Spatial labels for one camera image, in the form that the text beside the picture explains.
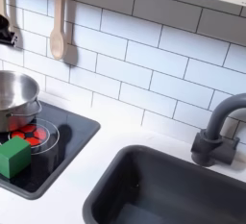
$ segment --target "green block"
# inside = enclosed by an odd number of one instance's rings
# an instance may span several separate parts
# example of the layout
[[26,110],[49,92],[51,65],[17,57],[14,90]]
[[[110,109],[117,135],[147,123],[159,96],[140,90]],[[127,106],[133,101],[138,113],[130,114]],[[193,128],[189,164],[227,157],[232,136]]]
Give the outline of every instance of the green block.
[[31,163],[31,145],[20,137],[14,137],[0,145],[0,173],[12,178]]

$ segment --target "pot handle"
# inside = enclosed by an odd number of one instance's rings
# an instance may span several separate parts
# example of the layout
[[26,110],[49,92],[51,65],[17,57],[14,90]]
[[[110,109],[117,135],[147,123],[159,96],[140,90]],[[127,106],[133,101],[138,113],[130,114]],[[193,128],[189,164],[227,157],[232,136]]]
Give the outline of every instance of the pot handle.
[[28,114],[19,114],[19,113],[7,113],[6,117],[10,116],[22,116],[22,117],[30,117],[30,116],[35,116],[36,114],[40,113],[42,111],[42,106],[39,103],[39,101],[36,99],[35,102],[38,105],[38,110],[36,112],[28,113]]

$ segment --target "sink basin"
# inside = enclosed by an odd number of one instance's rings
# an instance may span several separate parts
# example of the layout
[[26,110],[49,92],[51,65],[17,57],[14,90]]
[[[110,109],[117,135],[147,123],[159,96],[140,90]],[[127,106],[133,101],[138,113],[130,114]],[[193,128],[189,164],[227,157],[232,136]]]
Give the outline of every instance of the sink basin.
[[89,194],[83,216],[86,224],[245,224],[246,184],[130,146]]

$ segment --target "gray faucet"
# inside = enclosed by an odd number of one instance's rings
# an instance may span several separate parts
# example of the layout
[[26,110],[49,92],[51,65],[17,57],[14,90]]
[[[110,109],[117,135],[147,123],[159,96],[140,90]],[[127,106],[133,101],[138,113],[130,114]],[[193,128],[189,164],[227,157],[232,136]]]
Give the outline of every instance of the gray faucet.
[[192,159],[199,165],[212,166],[216,161],[232,164],[239,138],[234,143],[224,141],[220,131],[227,116],[238,109],[246,108],[246,93],[238,94],[220,103],[212,113],[209,125],[194,139]]

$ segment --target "toy stove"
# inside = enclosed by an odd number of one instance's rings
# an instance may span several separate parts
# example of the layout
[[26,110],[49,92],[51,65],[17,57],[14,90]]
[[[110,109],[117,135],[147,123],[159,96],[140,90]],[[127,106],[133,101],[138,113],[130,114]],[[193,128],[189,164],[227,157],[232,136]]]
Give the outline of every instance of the toy stove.
[[31,144],[31,165],[11,179],[0,175],[0,187],[28,199],[40,197],[100,129],[96,121],[40,103],[30,124],[0,134],[1,144],[16,136]]

